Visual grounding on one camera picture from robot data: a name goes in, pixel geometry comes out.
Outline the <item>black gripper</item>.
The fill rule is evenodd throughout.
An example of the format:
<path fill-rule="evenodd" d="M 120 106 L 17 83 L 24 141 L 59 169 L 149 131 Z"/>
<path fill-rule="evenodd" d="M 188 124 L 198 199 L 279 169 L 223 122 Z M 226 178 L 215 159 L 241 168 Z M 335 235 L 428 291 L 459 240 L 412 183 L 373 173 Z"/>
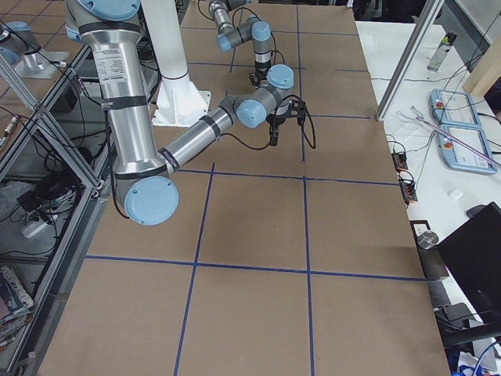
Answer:
<path fill-rule="evenodd" d="M 259 87 L 263 81 L 267 80 L 268 69 L 255 69 L 249 73 L 250 83 L 253 87 Z"/>
<path fill-rule="evenodd" d="M 287 104 L 278 107 L 266 118 L 269 126 L 269 145 L 277 146 L 279 142 L 279 125 L 283 124 L 286 119 L 296 118 L 299 125 L 303 125 L 306 120 L 306 104 L 305 101 L 290 99 Z"/>

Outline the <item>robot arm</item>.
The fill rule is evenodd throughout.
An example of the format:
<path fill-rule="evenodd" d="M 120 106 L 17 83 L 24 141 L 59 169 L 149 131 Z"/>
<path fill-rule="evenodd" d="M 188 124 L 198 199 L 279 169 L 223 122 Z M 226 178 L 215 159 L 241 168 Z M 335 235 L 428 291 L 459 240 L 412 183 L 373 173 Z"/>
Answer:
<path fill-rule="evenodd" d="M 241 1 L 211 1 L 218 47 L 254 48 L 252 93 L 211 95 L 191 81 L 178 15 L 172 1 L 69 1 L 67 33 L 93 54 L 117 157 L 114 189 L 127 217 L 144 226 L 168 220 L 178 206 L 171 176 L 235 123 L 255 128 L 281 121 L 292 110 L 294 73 L 272 64 L 272 32 L 256 16 L 235 25 L 229 14 Z"/>
<path fill-rule="evenodd" d="M 258 87 L 272 66 L 272 32 L 269 24 L 255 15 L 239 26 L 233 24 L 229 13 L 242 10 L 246 4 L 247 1 L 209 1 L 208 12 L 218 30 L 217 43 L 223 52 L 252 41 L 254 73 L 250 73 L 250 83 Z"/>

